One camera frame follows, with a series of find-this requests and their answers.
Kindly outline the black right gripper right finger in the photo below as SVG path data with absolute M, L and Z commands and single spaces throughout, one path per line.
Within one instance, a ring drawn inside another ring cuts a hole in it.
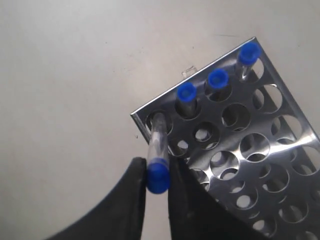
M 169 160 L 168 214 L 173 240 L 264 240 L 200 185 L 182 158 Z

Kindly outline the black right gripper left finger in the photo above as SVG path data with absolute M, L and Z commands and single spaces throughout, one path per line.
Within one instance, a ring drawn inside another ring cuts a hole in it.
M 135 157 L 108 195 L 50 240 L 140 240 L 146 206 L 147 161 Z

